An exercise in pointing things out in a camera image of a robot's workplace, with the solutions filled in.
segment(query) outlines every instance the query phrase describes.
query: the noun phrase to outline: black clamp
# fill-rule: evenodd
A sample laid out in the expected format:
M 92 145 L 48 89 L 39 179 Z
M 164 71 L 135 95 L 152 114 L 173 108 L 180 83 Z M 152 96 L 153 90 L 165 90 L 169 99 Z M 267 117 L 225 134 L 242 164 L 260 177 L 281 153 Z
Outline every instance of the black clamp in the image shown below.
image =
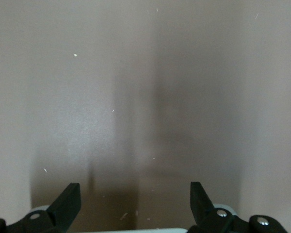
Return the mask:
M 226 209 L 215 208 L 199 182 L 191 183 L 191 210 L 197 226 L 188 233 L 287 233 L 269 216 L 255 215 L 246 222 Z
M 9 226 L 0 218 L 0 233 L 65 233 L 80 209 L 80 185 L 71 183 L 46 211 L 33 211 Z

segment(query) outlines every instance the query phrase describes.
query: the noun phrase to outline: gray wall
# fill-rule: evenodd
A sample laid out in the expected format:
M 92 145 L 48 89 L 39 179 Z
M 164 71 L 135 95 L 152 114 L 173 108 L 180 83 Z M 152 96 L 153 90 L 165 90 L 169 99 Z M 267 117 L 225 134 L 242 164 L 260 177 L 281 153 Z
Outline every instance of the gray wall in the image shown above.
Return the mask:
M 0 1 L 0 217 L 188 228 L 190 181 L 291 232 L 291 1 Z

